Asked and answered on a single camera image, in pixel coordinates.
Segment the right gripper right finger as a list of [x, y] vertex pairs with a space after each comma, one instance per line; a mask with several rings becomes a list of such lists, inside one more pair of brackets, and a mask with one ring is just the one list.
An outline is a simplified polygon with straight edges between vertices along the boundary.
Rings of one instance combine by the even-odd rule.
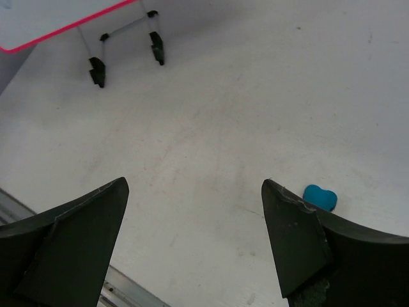
[[261, 187], [281, 295], [290, 306], [407, 306], [408, 238], [310, 204], [273, 180]]

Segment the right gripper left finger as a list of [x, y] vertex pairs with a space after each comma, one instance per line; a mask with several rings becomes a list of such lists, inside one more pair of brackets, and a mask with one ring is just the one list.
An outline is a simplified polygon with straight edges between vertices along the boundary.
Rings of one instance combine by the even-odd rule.
[[129, 187], [120, 177], [1, 227], [1, 306], [96, 306]]

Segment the blue bone-shaped eraser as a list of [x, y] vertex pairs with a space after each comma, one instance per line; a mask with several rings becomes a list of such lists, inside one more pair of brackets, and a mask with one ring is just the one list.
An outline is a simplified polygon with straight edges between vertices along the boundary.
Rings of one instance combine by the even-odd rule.
[[333, 211], [337, 205], [337, 194], [330, 190], [322, 189], [318, 185], [308, 185], [304, 189], [303, 200], [326, 211]]

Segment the pink framed whiteboard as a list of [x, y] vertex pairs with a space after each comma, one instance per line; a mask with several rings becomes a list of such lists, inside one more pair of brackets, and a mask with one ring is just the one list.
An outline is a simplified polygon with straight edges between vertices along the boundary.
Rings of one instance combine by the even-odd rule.
[[17, 52], [132, 3], [117, 0], [1, 1], [1, 50]]

